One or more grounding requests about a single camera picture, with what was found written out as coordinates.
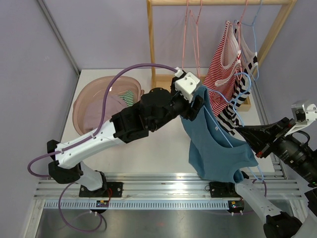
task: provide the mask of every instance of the green striped cloth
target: green striped cloth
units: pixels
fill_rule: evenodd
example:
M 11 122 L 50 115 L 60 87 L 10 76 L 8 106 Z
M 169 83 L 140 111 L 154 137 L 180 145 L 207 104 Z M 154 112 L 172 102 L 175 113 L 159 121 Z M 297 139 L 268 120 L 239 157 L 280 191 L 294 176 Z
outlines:
M 128 107 L 133 105 L 133 92 L 131 90 L 126 91 L 125 94 L 119 97 L 125 101 Z

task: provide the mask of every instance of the white bracket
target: white bracket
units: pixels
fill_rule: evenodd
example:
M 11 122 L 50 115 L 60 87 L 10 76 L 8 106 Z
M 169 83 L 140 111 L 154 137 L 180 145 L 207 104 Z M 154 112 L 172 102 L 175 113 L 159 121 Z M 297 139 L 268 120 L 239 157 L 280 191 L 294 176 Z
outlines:
M 317 120 L 317 107 L 308 100 L 302 100 L 292 105 L 292 112 L 296 124 L 285 134 L 288 136 L 296 131 L 302 130 Z M 305 114 L 305 119 L 299 118 L 299 115 Z
M 188 72 L 183 78 L 175 82 L 175 89 L 189 101 L 193 101 L 194 92 L 201 86 L 201 81 L 192 72 Z

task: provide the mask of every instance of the clothes hanger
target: clothes hanger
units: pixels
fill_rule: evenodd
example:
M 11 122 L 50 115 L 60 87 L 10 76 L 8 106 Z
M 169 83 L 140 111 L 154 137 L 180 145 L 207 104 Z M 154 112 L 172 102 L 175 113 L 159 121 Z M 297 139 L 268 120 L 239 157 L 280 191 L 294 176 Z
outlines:
M 186 45 L 186 30 L 187 30 L 187 20 L 188 20 L 188 5 L 189 5 L 189 0 L 187 0 L 186 4 L 186 14 L 185 14 L 185 26 L 184 26 L 184 39 L 183 39 L 183 57 L 182 57 L 182 69 L 184 69 L 184 59 L 185 59 L 185 45 Z M 190 21 L 191 24 L 191 31 L 192 31 L 192 37 L 193 37 L 193 45 L 194 45 L 194 54 L 195 54 L 195 61 L 196 61 L 196 71 L 197 71 L 197 76 L 200 78 L 200 63 L 199 63 L 199 40 L 198 40 L 198 22 L 200 18 L 200 14 L 202 12 L 203 8 L 203 0 L 200 0 L 200 9 L 199 13 L 197 16 L 197 19 L 195 20 L 193 11 L 190 9 L 189 10 L 189 17 L 190 20 L 194 21 L 196 25 L 196 42 L 197 42 L 197 50 L 195 47 L 195 39 L 194 39 L 194 33 L 193 33 L 193 23 Z
M 260 6 L 259 6 L 259 8 L 258 8 L 258 11 L 257 11 L 255 17 L 253 18 L 253 22 L 252 22 L 251 24 L 246 24 L 246 23 L 243 23 L 242 21 L 240 21 L 240 23 L 241 23 L 242 25 L 251 26 L 251 27 L 252 27 L 252 32 L 253 32 L 253 37 L 254 37 L 255 52 L 258 52 L 258 50 L 257 50 L 257 37 L 256 37 L 256 32 L 255 32 L 255 29 L 254 29 L 254 25 L 255 25 L 255 22 L 256 22 L 256 20 L 257 20 L 257 17 L 258 17 L 258 14 L 259 14 L 259 12 L 260 12 L 260 9 L 261 9 L 261 7 L 262 7 L 262 3 L 263 3 L 263 0 L 261 0 Z M 238 25 L 238 24 L 237 24 L 237 20 L 234 20 L 233 23 L 234 23 L 235 25 Z M 244 61 L 246 62 L 246 58 L 245 58 L 245 56 L 244 56 L 244 54 L 243 54 L 243 51 L 241 51 L 241 54 L 242 54 L 242 57 L 243 57 Z M 253 76 L 253 72 L 254 72 L 255 70 L 257 70 L 257 77 L 256 77 L 256 78 L 254 78 L 254 76 Z M 252 77 L 253 80 L 256 82 L 256 81 L 259 79 L 259 76 L 260 76 L 260 74 L 259 74 L 259 65 L 257 65 L 257 66 L 253 69 L 253 71 L 251 72 L 251 77 Z
M 186 25 L 187 25 L 187 17 L 188 17 L 188 3 L 189 3 L 189 0 L 187 0 L 186 15 L 185 15 L 185 29 L 184 29 L 184 41 L 183 41 L 184 44 L 183 44 L 182 68 L 184 67 L 185 43 L 186 43 L 186 40 L 185 40 L 185 39 L 186 39 Z M 196 20 L 196 22 L 195 22 L 195 24 L 196 24 L 196 37 L 197 37 L 196 40 L 197 40 L 197 52 L 198 52 L 198 56 L 196 56 L 195 40 L 194 40 L 194 36 L 193 36 L 193 44 L 194 44 L 194 54 L 195 54 L 195 61 L 196 61 L 196 69 L 197 69 L 197 75 L 198 75 L 199 77 L 200 77 L 200 72 L 199 72 L 200 67 L 199 67 L 198 22 L 199 22 L 199 17 L 200 17 L 201 10 L 202 10 L 202 5 L 203 5 L 203 1 L 201 0 L 201 8 L 200 8 L 200 11 L 199 11 L 199 15 L 198 15 L 198 17 L 197 17 L 197 20 Z M 244 9 L 244 11 L 243 11 L 243 13 L 242 13 L 242 15 L 241 15 L 240 22 L 242 22 L 242 19 L 243 19 L 243 16 L 244 16 L 244 13 L 245 13 L 245 11 L 246 11 L 247 6 L 248 6 L 248 0 L 246 1 L 246 6 L 245 6 L 245 9 Z M 191 12 L 192 12 L 192 11 L 190 10 L 190 17 L 192 17 L 192 19 L 194 19 L 194 16 L 193 16 L 193 14 L 191 14 Z M 238 76 L 238 75 L 246 75 L 247 78 L 248 78 L 248 80 L 249 80 L 248 89 L 247 89 L 245 92 L 243 92 L 243 93 L 239 93 L 239 95 L 238 95 L 235 99 L 232 98 L 230 101 L 228 101 L 228 100 L 226 99 L 226 97 L 225 97 L 221 92 L 215 91 L 215 90 L 212 90 L 212 89 L 209 89 L 209 88 L 207 88 L 207 89 L 210 90 L 210 91 L 212 91 L 212 92 L 215 92 L 215 93 L 219 94 L 228 104 L 234 101 L 233 110 L 234 110 L 234 112 L 236 113 L 236 115 L 238 116 L 238 118 L 240 119 L 242 126 L 244 126 L 243 120 L 242 120 L 242 118 L 240 117 L 240 115 L 238 114 L 238 112 L 236 111 L 235 106 L 236 106 L 236 104 L 237 104 L 237 101 L 238 101 L 239 97 L 241 97 L 242 95 L 244 95 L 244 94 L 246 94 L 247 92 L 250 91 L 252 82 L 251 82 L 250 76 L 249 76 L 248 74 L 244 73 L 244 72 L 236 73 L 235 75 L 237 75 L 237 76 Z M 233 148 L 232 144 L 230 143 L 230 141 L 228 140 L 228 138 L 227 138 L 226 135 L 224 134 L 223 129 L 219 126 L 218 122 L 213 119 L 213 117 L 211 116 L 210 112 L 207 110 L 207 108 L 206 108 L 205 105 L 204 105 L 204 109 L 205 109 L 205 111 L 209 114 L 209 116 L 210 116 L 210 118 L 212 119 L 213 123 L 218 127 L 219 131 L 221 132 L 221 134 L 223 135 L 223 137 L 226 139 L 226 141 L 228 142 L 228 144 Z M 248 167 L 249 171 L 250 171 L 251 174 L 256 178 L 256 180 L 258 180 L 258 181 L 260 181 L 260 182 L 263 182 L 263 181 L 264 181 L 263 172 L 262 172 L 262 170 L 260 169 L 259 165 L 257 166 L 257 168 L 258 168 L 258 170 L 260 171 L 260 174 L 261 174 L 262 179 L 259 179 L 259 178 L 254 174 L 254 172 L 250 169 L 250 167 Z

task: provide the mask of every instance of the blue hanger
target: blue hanger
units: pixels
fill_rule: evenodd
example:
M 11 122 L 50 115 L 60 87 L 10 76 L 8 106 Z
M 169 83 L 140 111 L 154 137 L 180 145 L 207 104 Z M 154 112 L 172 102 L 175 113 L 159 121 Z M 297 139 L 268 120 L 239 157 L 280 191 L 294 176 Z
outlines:
M 225 97 L 221 92 L 212 90 L 212 89 L 210 89 L 210 88 L 207 88 L 207 89 L 208 89 L 209 91 L 211 91 L 211 92 L 215 92 L 215 93 L 219 94 L 219 95 L 226 101 L 226 103 L 231 103 L 231 102 L 234 101 L 233 110 L 234 110 L 234 112 L 237 114 L 237 116 L 239 117 L 242 126 L 244 126 L 243 120 L 242 120 L 242 118 L 240 117 L 240 115 L 238 114 L 238 112 L 236 111 L 235 106 L 236 106 L 236 104 L 237 104 L 237 101 L 238 101 L 239 97 L 241 97 L 242 95 L 244 95 L 244 94 L 246 94 L 247 92 L 250 91 L 251 83 L 252 83 L 252 82 L 251 82 L 250 76 L 249 76 L 247 73 L 241 72 L 241 73 L 237 73 L 237 74 L 235 74 L 235 75 L 241 75 L 241 74 L 244 74 L 244 75 L 246 75 L 246 76 L 248 77 L 249 87 L 248 87 L 248 89 L 247 89 L 245 92 L 240 93 L 235 99 L 232 98 L 230 101 L 228 101 L 228 100 L 226 99 L 226 97 Z M 233 145 L 230 143 L 230 141 L 228 140 L 228 138 L 226 137 L 226 135 L 223 133 L 222 127 L 219 126 L 218 122 L 213 119 L 213 117 L 211 116 L 210 112 L 207 110 L 207 108 L 206 108 L 205 105 L 204 105 L 204 109 L 205 109 L 205 111 L 208 113 L 208 115 L 210 116 L 210 118 L 212 119 L 213 123 L 218 127 L 219 131 L 221 132 L 221 134 L 223 135 L 223 137 L 226 139 L 226 141 L 228 142 L 228 144 L 231 146 L 231 148 L 233 148 Z M 258 170 L 260 171 L 260 174 L 261 174 L 262 179 L 259 179 L 259 178 L 254 174 L 254 172 L 250 169 L 250 167 L 248 167 L 249 171 L 250 171 L 250 172 L 252 173 L 252 175 L 256 178 L 256 180 L 258 180 L 258 181 L 260 181 L 260 182 L 263 182 L 263 181 L 264 181 L 263 172 L 262 172 L 261 168 L 259 167 L 259 165 L 257 166 L 257 168 L 258 168 Z
M 260 6 L 259 6 L 258 11 L 257 11 L 257 14 L 255 15 L 255 17 L 254 17 L 254 19 L 253 19 L 253 22 L 252 22 L 250 25 L 241 22 L 242 25 L 251 26 L 251 27 L 252 27 L 253 37 L 254 37 L 255 52 L 258 52 L 258 50 L 257 50 L 257 37 L 256 37 L 256 32 L 255 32 L 255 30 L 254 30 L 254 25 L 255 25 L 256 19 L 257 19 L 257 17 L 258 17 L 258 14 L 259 14 L 259 12 L 260 12 L 260 9 L 261 9 L 261 7 L 262 7 L 262 2 L 263 2 L 263 0 L 261 0 Z M 246 58 L 245 58 L 245 56 L 244 56 L 244 54 L 243 54 L 242 51 L 241 51 L 241 53 L 242 53 L 242 57 L 243 57 L 244 61 L 246 62 Z M 254 78 L 254 76 L 253 76 L 253 72 L 254 72 L 255 69 L 257 69 L 257 78 Z M 254 68 L 254 70 L 251 72 L 251 73 L 252 73 L 251 76 L 252 76 L 253 80 L 256 82 L 256 81 L 259 79 L 259 76 L 260 76 L 260 75 L 259 75 L 259 65 L 257 65 L 256 68 Z
M 239 95 L 238 95 L 236 98 L 232 98 L 230 101 L 228 101 L 228 100 L 226 99 L 226 97 L 225 97 L 221 92 L 216 91 L 216 90 L 213 90 L 213 89 L 210 89 L 210 88 L 207 88 L 207 89 L 208 89 L 208 91 L 215 92 L 215 93 L 219 94 L 219 95 L 226 101 L 226 103 L 228 103 L 228 104 L 230 104 L 231 102 L 234 102 L 233 111 L 235 112 L 235 114 L 236 114 L 236 115 L 238 116 L 238 118 L 240 119 L 241 125 L 244 126 L 243 120 L 242 120 L 242 118 L 240 117 L 239 113 L 236 111 L 235 107 L 236 107 L 236 105 L 237 105 L 238 99 L 239 99 L 242 95 L 244 95 L 244 94 L 246 94 L 246 93 L 248 93 L 248 92 L 250 91 L 250 89 L 251 89 L 251 83 L 252 83 L 252 82 L 251 82 L 250 76 L 249 76 L 247 73 L 241 72 L 241 73 L 236 73 L 235 75 L 241 75 L 241 74 L 243 74 L 243 75 L 245 75 L 245 76 L 248 77 L 248 80 L 249 80 L 248 89 L 247 89 L 245 92 L 243 92 L 243 93 L 240 92 Z

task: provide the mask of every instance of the blue shirt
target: blue shirt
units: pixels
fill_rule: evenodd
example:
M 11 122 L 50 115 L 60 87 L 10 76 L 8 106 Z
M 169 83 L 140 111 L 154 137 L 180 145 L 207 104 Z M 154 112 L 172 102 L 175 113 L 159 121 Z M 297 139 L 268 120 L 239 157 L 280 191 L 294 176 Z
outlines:
M 209 101 L 208 91 L 201 86 L 195 92 L 204 99 L 204 105 L 216 121 Z M 238 183 L 243 180 L 240 171 L 244 167 L 257 166 L 250 146 L 245 142 L 230 136 L 212 121 L 204 107 L 200 109 L 194 121 L 181 118 L 186 133 L 191 138 L 189 148 L 189 163 L 197 174 L 206 180 Z M 232 144 L 221 134 L 224 133 Z

